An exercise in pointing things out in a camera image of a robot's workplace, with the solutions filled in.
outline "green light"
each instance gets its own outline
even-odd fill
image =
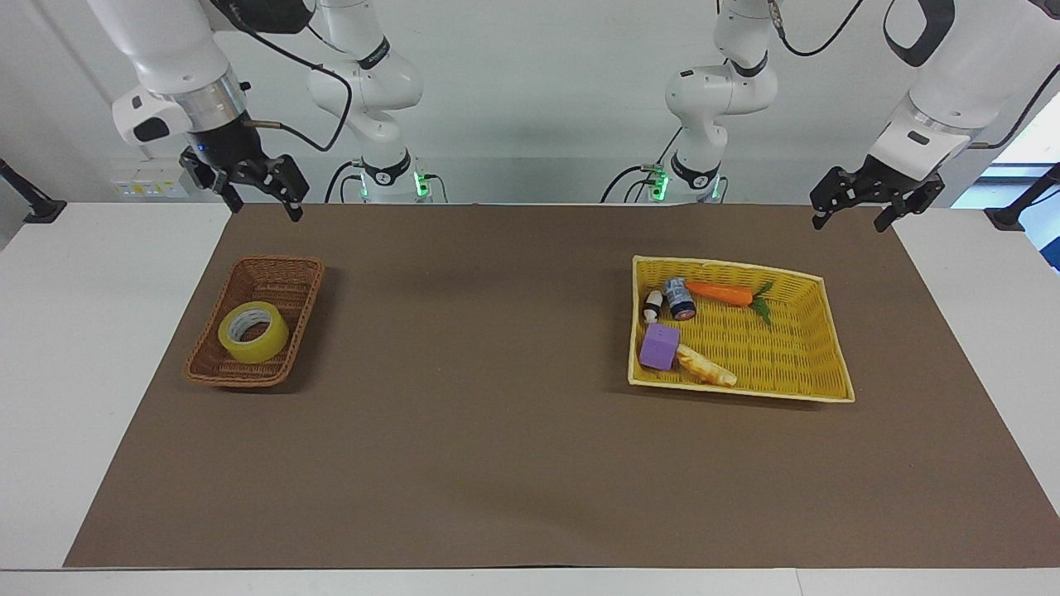
[[[670,185],[670,176],[667,176],[666,172],[659,172],[658,175],[652,188],[652,199],[661,203],[666,200],[666,188]]]
[[[423,175],[416,171],[413,171],[412,174],[416,175],[416,192],[420,196],[427,196],[430,194],[430,186],[427,185],[427,180],[424,179]]]

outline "brown tabletop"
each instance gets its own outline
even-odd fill
[[[66,565],[1060,566],[1060,520],[855,209],[275,205],[228,224]],[[287,383],[180,372],[231,264],[328,265]],[[635,253],[823,276],[858,402],[625,381]]]

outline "white table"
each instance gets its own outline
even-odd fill
[[[56,571],[227,220],[74,204],[0,252],[0,594],[1060,594],[1060,568]],[[897,229],[1060,510],[1060,278],[979,212]]]

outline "purple cube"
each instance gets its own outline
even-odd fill
[[[641,366],[656,368],[658,370],[670,370],[673,367],[673,356],[677,353],[677,344],[681,343],[681,331],[653,322],[648,326],[644,333],[644,341],[640,345]]]

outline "yellow tape roll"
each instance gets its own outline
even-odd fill
[[[249,341],[242,341],[243,334],[251,327],[266,322],[265,333]],[[228,313],[217,329],[217,339],[243,364],[261,364],[283,351],[290,331],[280,316],[280,311],[268,302],[246,302]]]

